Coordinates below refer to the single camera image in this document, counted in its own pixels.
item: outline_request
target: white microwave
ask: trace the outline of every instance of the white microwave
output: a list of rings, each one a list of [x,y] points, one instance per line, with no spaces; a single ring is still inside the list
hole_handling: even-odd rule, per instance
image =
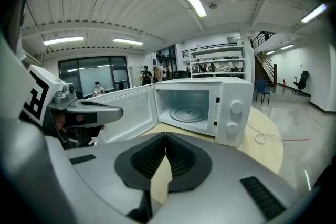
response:
[[[91,98],[123,108],[106,124],[100,143],[137,137],[160,122],[215,137],[238,147],[250,112],[254,86],[236,77],[175,79]]]

